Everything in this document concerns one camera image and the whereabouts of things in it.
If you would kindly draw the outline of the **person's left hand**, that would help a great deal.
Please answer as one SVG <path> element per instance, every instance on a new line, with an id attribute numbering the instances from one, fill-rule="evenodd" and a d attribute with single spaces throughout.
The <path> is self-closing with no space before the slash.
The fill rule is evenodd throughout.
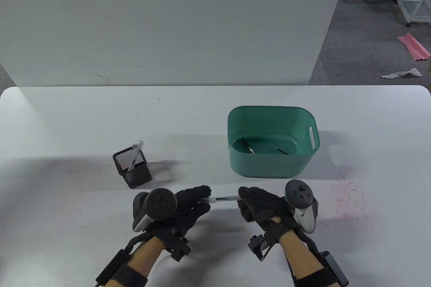
<path id="1" fill-rule="evenodd" d="M 211 188 L 207 185 L 181 190 L 175 194 L 177 210 L 173 216 L 163 221 L 153 222 L 146 232 L 163 240 L 168 234 L 183 238 L 195 225 L 196 221 L 208 213 L 211 205 L 199 203 L 201 199 L 209 198 Z"/>

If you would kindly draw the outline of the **person's right hand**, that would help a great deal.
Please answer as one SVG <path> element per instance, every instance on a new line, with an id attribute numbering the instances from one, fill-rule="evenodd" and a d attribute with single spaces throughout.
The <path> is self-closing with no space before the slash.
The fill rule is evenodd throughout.
<path id="1" fill-rule="evenodd" d="M 244 220 L 256 222 L 266 233 L 270 232 L 276 223 L 282 224 L 281 234 L 300 228 L 284 197 L 258 187 L 239 187 L 238 195 L 238 207 Z"/>

